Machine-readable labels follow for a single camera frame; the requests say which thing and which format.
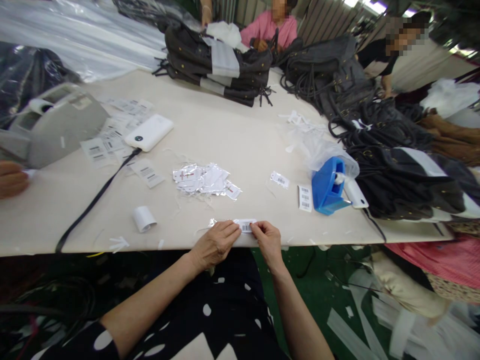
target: black and white polka dot clothing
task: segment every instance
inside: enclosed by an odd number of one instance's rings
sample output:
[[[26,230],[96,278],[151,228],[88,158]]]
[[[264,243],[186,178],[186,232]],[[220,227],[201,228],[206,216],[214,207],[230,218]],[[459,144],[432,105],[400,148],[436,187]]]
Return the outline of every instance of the black and white polka dot clothing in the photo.
[[[288,359],[277,343],[255,261],[246,267],[234,260],[218,266],[213,277],[202,274],[190,283],[127,359]],[[64,346],[44,349],[33,359],[118,358],[110,333],[95,322]]]

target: plastic bag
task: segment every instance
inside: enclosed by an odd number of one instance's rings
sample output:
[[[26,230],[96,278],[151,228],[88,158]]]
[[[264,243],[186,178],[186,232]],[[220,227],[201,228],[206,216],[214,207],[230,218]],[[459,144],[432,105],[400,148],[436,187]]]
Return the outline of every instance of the plastic bag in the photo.
[[[479,99],[480,85],[467,82],[455,83],[454,80],[441,78],[428,90],[428,96],[420,101],[424,109],[436,108],[444,119],[472,105]]]
[[[199,33],[202,24],[174,0],[112,0],[118,12],[126,17],[161,29],[167,25],[185,24]]]
[[[135,69],[152,71],[165,58],[156,28],[91,0],[0,0],[0,37],[55,52],[84,82],[113,79]]]
[[[0,41],[0,129],[8,129],[13,115],[31,99],[61,83],[78,81],[53,51]]]
[[[294,110],[288,116],[287,124],[279,127],[290,144],[285,150],[291,153],[295,148],[299,149],[305,155],[304,164],[311,171],[311,176],[334,156],[345,162],[347,178],[355,179],[359,175],[359,164],[342,146],[323,138],[327,130],[325,125],[314,124]]]

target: blue tape dispenser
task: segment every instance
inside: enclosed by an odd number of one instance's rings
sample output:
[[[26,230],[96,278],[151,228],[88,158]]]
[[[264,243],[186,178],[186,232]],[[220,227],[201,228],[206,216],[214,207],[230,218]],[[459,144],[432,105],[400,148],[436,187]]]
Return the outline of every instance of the blue tape dispenser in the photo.
[[[345,183],[345,163],[336,156],[328,159],[311,179],[313,207],[319,213],[332,215],[350,205],[342,197]]]

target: white table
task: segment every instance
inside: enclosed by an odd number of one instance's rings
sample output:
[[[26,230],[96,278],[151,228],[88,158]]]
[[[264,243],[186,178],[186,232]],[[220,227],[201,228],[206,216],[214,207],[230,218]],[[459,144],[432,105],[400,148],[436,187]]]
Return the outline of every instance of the white table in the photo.
[[[285,151],[288,144],[276,128],[285,119],[278,114],[296,110],[314,122],[327,120],[305,101],[287,94],[278,85],[279,78],[270,72],[270,83],[277,91],[270,97],[273,107],[266,101],[259,107],[257,99],[253,108],[142,71],[84,85],[94,96],[145,99],[154,105],[153,113],[171,119],[175,128],[151,152],[140,155],[150,159],[167,180],[149,189],[138,176],[119,173],[70,234],[63,252],[108,252],[113,245],[110,238],[118,237],[124,237],[130,245],[123,251],[157,250],[160,240],[164,240],[164,250],[189,249],[205,232],[200,229],[205,229],[210,219],[268,220],[280,229],[284,246],[382,243],[361,210],[346,207],[331,216],[299,210],[297,185],[308,185],[310,180],[302,156]],[[237,201],[227,196],[214,197],[211,207],[200,200],[179,197],[178,211],[179,192],[171,178],[171,171],[179,165],[175,154],[202,165],[217,163],[230,172],[229,179],[243,193]],[[94,169],[79,149],[39,170],[25,193],[0,201],[0,256],[54,252],[65,230],[118,167],[115,164]],[[269,181],[272,171],[290,180],[288,190]],[[139,233],[132,210],[144,205],[150,208],[158,225]],[[392,243],[452,238],[443,226],[440,228],[444,236],[440,236],[428,223],[376,221]],[[250,234],[243,234],[235,246],[258,244]]]

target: pink shirt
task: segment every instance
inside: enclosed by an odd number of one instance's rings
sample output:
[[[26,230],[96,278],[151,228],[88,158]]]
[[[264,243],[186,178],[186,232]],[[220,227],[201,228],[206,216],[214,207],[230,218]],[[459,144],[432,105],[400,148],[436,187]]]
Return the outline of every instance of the pink shirt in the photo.
[[[277,29],[277,24],[272,21],[272,12],[270,10],[262,12],[254,22],[240,31],[241,42],[250,47],[252,38],[270,41]],[[278,45],[284,49],[288,48],[293,40],[297,38],[297,20],[293,16],[288,16],[282,25],[278,28]]]

